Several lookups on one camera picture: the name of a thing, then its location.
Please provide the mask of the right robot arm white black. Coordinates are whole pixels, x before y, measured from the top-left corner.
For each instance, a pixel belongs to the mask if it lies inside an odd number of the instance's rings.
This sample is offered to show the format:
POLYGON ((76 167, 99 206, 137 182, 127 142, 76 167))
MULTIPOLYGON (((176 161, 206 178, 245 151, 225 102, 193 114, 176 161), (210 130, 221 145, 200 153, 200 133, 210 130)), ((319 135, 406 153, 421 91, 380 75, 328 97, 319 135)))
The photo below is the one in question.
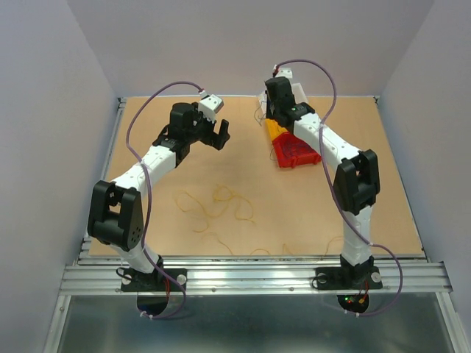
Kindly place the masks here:
POLYGON ((325 172, 334 170, 327 183, 343 221, 343 247, 338 267, 315 270, 312 285, 318 290, 357 290, 362 285, 381 288, 371 278, 377 269, 371 253, 370 219, 380 191, 378 156, 361 151, 322 121, 305 102, 297 102, 288 78, 265 82, 269 119, 307 143, 322 158, 325 172))

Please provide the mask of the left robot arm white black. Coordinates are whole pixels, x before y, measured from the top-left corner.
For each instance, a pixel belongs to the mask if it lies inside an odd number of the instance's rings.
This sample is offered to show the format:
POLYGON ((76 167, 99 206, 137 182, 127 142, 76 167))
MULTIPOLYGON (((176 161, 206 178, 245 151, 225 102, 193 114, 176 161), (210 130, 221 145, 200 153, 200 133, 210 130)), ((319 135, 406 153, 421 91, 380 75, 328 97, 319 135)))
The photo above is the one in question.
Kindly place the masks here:
POLYGON ((146 245, 151 208, 143 207, 142 199, 151 199, 152 187, 185 159, 193 143, 201 142, 216 150, 224 147, 230 139, 229 123, 216 120, 223 105, 215 95, 194 103, 173 104, 169 123, 148 152, 138 156, 136 164, 121 176, 94 185, 87 232, 128 263, 128 268, 116 271, 122 291, 185 289, 177 281, 185 274, 165 272, 162 257, 146 245))

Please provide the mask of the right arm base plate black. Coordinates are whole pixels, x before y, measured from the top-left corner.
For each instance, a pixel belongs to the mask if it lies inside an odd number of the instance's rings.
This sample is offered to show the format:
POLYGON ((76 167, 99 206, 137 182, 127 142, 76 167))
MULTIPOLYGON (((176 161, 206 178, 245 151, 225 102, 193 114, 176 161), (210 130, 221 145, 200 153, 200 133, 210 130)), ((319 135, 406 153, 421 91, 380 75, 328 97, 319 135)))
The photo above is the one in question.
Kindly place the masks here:
POLYGON ((364 274, 352 274, 341 267, 320 267, 315 269, 315 286, 319 290, 370 290, 383 288, 378 268, 373 267, 364 274))

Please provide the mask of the yellow plastic bin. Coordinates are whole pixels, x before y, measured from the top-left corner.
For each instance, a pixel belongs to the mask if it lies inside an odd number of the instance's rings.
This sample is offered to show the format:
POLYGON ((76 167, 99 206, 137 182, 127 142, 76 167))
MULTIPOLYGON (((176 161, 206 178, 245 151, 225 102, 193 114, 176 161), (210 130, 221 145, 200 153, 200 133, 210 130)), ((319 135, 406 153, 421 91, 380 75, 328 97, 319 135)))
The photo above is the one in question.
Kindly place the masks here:
POLYGON ((270 141, 275 140, 282 134, 288 133, 288 130, 286 128, 281 127, 275 120, 267 118, 264 121, 270 141))

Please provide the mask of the red plastic bin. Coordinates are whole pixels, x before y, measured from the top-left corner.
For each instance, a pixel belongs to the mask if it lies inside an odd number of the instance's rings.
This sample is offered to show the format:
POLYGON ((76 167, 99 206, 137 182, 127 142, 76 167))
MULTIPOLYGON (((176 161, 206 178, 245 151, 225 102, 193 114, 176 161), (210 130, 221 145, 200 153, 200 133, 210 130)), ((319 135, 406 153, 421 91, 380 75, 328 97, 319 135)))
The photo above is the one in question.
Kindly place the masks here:
POLYGON ((272 141, 280 168, 295 168, 301 165, 316 165, 322 158, 306 142, 289 132, 284 132, 272 141))

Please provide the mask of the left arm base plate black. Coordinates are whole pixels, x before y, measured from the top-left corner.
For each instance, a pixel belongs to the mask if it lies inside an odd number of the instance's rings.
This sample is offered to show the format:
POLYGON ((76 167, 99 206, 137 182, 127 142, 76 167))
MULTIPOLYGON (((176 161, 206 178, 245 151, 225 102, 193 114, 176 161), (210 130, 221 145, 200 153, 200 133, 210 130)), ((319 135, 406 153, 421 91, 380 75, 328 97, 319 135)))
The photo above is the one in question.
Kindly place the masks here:
POLYGON ((125 293, 137 292, 174 292, 180 290, 180 285, 186 289, 187 270, 185 268, 167 268, 163 276, 156 269, 145 274, 133 268, 118 267, 116 274, 121 279, 121 291, 125 293))

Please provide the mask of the white plastic bin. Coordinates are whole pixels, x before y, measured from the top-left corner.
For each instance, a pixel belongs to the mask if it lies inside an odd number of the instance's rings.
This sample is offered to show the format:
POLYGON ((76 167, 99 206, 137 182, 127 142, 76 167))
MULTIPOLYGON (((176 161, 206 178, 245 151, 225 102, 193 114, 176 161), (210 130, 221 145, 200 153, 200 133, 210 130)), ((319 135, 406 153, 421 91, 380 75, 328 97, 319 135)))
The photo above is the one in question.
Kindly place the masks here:
MULTIPOLYGON (((308 97, 305 95, 305 92, 300 83, 294 83, 291 85, 292 92, 296 102, 305 102, 308 103, 308 97)), ((266 113, 266 102, 267 102, 267 92, 263 90, 258 96, 258 110, 263 114, 266 113)))

